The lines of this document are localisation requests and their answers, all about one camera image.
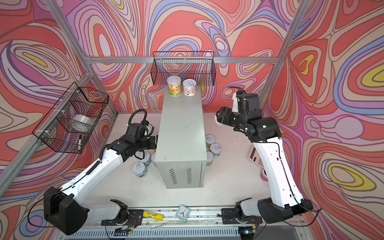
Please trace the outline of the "teal label can rear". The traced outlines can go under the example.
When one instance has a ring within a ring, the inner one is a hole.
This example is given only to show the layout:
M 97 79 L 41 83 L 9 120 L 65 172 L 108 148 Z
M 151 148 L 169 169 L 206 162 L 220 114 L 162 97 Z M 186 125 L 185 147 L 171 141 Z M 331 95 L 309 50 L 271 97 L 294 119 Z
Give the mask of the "teal label can rear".
M 148 152 L 139 152 L 138 158 L 139 162 L 143 163 L 146 167 L 152 163 L 151 155 Z

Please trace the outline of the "orange label can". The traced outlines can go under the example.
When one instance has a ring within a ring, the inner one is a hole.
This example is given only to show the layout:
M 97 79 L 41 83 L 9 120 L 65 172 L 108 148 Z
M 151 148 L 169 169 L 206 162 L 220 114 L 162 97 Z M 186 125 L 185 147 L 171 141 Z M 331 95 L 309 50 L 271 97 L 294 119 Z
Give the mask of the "orange label can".
M 169 76 L 167 78 L 167 84 L 170 96 L 178 97 L 181 95 L 182 80 L 179 76 Z

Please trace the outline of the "grey metal cabinet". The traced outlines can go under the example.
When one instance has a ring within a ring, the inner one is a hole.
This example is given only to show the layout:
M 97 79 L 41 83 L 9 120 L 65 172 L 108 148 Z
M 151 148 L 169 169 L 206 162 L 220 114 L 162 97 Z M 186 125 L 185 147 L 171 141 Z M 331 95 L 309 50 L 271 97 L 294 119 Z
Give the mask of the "grey metal cabinet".
M 201 92 L 166 93 L 155 158 L 166 188 L 203 187 L 207 159 Z

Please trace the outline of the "pink round speaker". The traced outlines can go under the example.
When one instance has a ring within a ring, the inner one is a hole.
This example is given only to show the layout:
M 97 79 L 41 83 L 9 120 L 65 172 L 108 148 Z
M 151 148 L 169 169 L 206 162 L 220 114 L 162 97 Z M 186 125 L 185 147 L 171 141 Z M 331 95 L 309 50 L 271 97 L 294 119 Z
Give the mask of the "pink round speaker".
M 263 170 L 261 171 L 261 173 L 260 173 L 260 178 L 261 178 L 263 181 L 265 181 L 265 182 L 268 182 L 268 181 L 269 181 L 265 169 L 263 169 Z

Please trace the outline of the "teal alarm clock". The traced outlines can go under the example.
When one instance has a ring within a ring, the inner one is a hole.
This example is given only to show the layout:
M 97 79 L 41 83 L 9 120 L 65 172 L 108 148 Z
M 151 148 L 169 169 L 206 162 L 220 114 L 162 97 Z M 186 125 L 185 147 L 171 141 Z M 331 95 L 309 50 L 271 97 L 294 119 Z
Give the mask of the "teal alarm clock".
M 180 205 L 177 212 L 176 212 L 176 218 L 184 223 L 188 221 L 189 215 L 191 213 L 191 209 L 184 206 Z

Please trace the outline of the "can right rear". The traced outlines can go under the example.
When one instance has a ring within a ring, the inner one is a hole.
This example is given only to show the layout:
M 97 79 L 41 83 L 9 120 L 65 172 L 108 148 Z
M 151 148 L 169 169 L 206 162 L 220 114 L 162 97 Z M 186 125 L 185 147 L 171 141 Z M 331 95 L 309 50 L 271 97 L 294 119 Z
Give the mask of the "can right rear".
M 205 136 L 205 141 L 206 141 L 206 149 L 207 149 L 207 151 L 209 151 L 210 150 L 210 146 L 212 144 L 216 143 L 216 137 L 214 135 L 211 135 L 211 134 L 206 135 Z

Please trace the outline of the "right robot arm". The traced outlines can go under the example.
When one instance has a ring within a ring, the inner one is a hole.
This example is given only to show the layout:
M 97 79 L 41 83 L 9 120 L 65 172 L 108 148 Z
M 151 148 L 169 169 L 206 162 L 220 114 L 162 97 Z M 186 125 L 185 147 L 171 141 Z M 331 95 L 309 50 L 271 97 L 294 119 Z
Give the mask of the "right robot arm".
M 314 207 L 304 199 L 297 187 L 284 154 L 283 140 L 277 121 L 262 117 L 259 96 L 237 90 L 232 108 L 222 107 L 216 121 L 243 133 L 258 152 L 270 185 L 271 197 L 261 200 L 251 198 L 236 203 L 242 221 L 247 217 L 261 217 L 266 223 L 283 222 Z

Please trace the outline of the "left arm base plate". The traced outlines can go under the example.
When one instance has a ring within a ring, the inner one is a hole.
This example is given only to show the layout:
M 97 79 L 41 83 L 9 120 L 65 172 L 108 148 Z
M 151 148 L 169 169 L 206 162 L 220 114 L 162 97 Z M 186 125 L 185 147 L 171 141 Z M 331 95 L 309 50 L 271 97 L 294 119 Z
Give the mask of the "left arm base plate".
M 128 226 L 137 227 L 142 224 L 144 210 L 128 209 L 127 214 L 123 217 L 117 217 L 114 220 L 103 220 L 102 226 Z

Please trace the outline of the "pink calculator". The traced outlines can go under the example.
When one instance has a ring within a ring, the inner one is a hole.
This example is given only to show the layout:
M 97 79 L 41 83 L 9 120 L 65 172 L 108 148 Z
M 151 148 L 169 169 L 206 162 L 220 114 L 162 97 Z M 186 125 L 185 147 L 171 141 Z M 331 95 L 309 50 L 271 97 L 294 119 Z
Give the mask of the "pink calculator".
M 258 151 L 255 149 L 255 148 L 252 148 L 250 150 L 250 153 L 249 153 L 249 156 L 248 156 L 248 159 L 251 163 L 253 163 L 254 165 L 260 167 L 260 168 L 264 168 L 264 165 L 263 165 L 263 162 L 261 160 L 261 157 L 258 153 Z

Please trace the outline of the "black marker pen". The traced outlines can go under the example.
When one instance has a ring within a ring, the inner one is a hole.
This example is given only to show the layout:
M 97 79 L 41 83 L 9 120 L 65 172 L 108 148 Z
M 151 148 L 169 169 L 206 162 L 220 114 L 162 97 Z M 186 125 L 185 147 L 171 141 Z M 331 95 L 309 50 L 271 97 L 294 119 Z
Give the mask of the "black marker pen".
M 80 153 L 82 151 L 82 135 L 79 135 L 78 139 L 78 152 Z

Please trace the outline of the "can right hidden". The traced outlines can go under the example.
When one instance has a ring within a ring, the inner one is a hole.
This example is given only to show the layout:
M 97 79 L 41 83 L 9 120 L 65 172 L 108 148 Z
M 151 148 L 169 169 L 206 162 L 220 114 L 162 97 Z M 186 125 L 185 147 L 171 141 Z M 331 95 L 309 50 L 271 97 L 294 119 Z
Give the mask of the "can right hidden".
M 214 161 L 214 154 L 211 151 L 207 151 L 207 163 L 206 166 L 211 166 Z

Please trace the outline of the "pink label can left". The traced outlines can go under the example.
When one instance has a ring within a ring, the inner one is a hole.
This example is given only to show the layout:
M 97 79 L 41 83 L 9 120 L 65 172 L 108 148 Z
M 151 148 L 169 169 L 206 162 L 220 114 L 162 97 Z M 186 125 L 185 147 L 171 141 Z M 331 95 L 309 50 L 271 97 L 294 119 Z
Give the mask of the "pink label can left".
M 156 166 L 157 166 L 157 165 L 156 165 L 156 153 L 153 153 L 153 154 L 151 155 L 151 161 L 152 161 L 153 165 L 156 167 Z

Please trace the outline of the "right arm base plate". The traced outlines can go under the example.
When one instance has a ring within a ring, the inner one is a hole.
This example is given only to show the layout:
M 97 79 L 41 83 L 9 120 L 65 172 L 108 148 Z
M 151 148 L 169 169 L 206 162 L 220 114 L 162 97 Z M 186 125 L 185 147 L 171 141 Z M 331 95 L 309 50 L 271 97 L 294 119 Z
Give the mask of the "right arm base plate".
M 260 216 L 246 216 L 239 207 L 223 208 L 221 213 L 217 214 L 219 218 L 222 218 L 223 224 L 240 224 L 240 225 L 260 225 L 263 223 L 263 219 Z

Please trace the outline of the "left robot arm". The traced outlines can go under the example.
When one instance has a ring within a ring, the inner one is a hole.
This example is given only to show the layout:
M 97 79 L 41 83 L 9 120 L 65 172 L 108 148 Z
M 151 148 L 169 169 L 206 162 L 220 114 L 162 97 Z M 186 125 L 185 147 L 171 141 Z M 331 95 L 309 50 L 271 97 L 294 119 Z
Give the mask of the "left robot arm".
M 115 168 L 138 152 L 154 150 L 157 137 L 148 121 L 130 123 L 126 133 L 105 145 L 97 160 L 60 188 L 44 193 L 44 219 L 67 236 L 83 225 L 112 221 L 124 225 L 129 219 L 128 207 L 117 199 L 105 204 L 86 204 L 91 191 Z

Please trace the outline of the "pink flower label can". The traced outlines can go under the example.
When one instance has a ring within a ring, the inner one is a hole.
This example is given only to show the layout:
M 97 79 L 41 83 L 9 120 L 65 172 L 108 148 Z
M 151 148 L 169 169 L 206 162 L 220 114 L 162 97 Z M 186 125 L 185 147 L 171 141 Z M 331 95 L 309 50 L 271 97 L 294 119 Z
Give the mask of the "pink flower label can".
M 183 93 L 184 95 L 191 97 L 196 94 L 196 81 L 193 79 L 186 79 L 183 81 Z

